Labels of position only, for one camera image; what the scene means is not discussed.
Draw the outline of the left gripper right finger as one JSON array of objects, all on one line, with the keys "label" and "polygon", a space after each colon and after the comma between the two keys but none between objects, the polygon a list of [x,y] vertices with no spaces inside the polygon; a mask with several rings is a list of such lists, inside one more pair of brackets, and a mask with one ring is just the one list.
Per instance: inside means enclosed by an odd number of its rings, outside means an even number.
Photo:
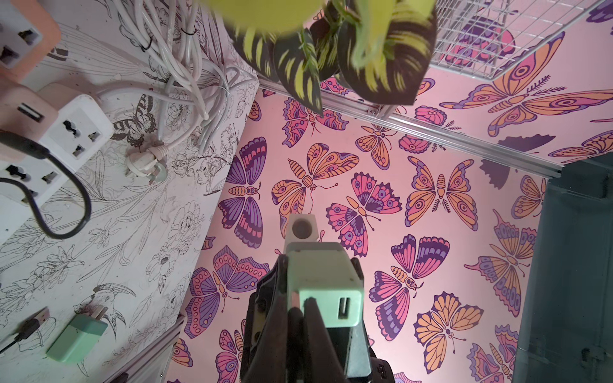
[{"label": "left gripper right finger", "polygon": [[315,298],[304,302],[303,360],[305,382],[348,382]]}]

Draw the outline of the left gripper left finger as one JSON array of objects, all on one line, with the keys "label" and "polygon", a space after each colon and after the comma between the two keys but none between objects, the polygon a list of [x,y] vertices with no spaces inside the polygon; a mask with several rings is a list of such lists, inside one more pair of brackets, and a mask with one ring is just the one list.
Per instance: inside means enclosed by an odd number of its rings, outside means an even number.
[{"label": "left gripper left finger", "polygon": [[287,308],[287,295],[273,300],[248,368],[249,382],[298,382],[303,374],[303,313]]}]

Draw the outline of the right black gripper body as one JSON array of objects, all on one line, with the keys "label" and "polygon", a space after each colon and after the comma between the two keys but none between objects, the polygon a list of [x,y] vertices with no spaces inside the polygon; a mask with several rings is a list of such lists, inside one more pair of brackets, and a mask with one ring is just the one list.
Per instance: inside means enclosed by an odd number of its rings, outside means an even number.
[{"label": "right black gripper body", "polygon": [[289,306],[288,258],[280,255],[251,294],[246,314],[242,382],[393,382],[364,324],[327,329],[322,304]]}]

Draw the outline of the pink charger adapter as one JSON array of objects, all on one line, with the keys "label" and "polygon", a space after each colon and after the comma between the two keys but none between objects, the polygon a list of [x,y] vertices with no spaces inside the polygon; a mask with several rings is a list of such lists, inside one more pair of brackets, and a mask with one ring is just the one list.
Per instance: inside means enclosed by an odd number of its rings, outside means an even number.
[{"label": "pink charger adapter", "polygon": [[1,130],[39,141],[58,110],[33,90],[1,77]]}]

